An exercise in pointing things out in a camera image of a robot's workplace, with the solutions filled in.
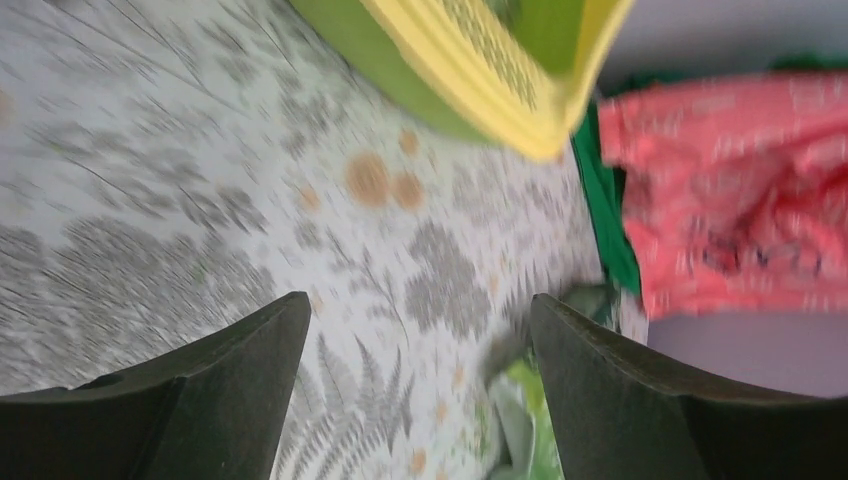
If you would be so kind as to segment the green litter bag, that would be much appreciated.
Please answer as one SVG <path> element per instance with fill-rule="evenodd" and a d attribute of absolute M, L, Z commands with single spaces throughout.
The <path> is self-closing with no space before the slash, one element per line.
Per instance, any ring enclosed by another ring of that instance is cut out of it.
<path fill-rule="evenodd" d="M 576 284 L 560 298 L 595 323 L 619 333 L 620 291 L 612 283 Z M 504 454 L 489 477 L 564 480 L 535 349 L 529 345 L 495 375 L 489 389 Z"/>

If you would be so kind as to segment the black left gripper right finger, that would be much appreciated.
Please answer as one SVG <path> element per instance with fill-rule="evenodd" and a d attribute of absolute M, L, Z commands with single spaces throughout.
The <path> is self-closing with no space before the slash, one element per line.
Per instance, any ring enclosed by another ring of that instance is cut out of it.
<path fill-rule="evenodd" d="M 564 475 L 580 480 L 843 479 L 847 401 L 679 362 L 547 294 L 530 328 Z"/>

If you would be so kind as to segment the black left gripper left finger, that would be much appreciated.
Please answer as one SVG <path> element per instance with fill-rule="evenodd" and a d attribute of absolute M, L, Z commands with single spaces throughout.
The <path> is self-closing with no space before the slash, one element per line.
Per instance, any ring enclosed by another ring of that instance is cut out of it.
<path fill-rule="evenodd" d="M 5 479 L 266 479 L 311 317 L 291 292 L 75 389 L 1 400 Z"/>

